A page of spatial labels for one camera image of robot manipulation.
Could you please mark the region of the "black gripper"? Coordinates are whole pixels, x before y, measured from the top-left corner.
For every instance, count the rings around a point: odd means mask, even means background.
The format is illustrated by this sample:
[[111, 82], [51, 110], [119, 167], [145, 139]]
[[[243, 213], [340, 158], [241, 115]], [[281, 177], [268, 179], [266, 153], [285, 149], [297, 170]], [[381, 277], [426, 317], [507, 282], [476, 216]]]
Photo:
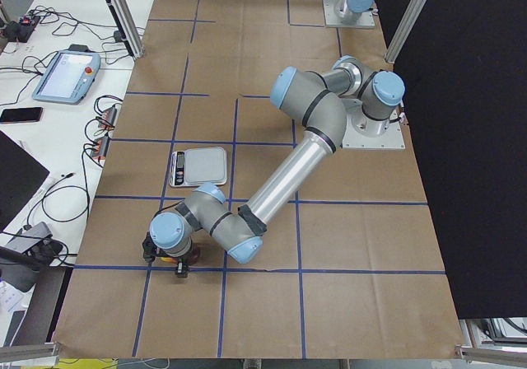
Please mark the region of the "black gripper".
[[183, 256], [164, 258], [164, 261], [168, 264], [175, 266], [175, 275], [177, 278], [187, 278], [189, 273], [189, 266], [198, 262], [200, 256], [200, 249], [192, 249]]

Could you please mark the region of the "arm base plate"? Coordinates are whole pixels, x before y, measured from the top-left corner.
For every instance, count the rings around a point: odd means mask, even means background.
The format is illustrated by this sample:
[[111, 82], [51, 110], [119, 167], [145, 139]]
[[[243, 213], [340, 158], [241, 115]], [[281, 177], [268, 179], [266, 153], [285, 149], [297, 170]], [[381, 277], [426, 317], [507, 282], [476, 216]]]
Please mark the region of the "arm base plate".
[[362, 103], [357, 99], [344, 99], [347, 111], [347, 128], [343, 137], [343, 149], [358, 150], [403, 150], [405, 148], [400, 123], [396, 120], [397, 108], [387, 120], [375, 121], [362, 112]]
[[373, 29], [374, 0], [323, 0], [324, 24], [333, 28]]

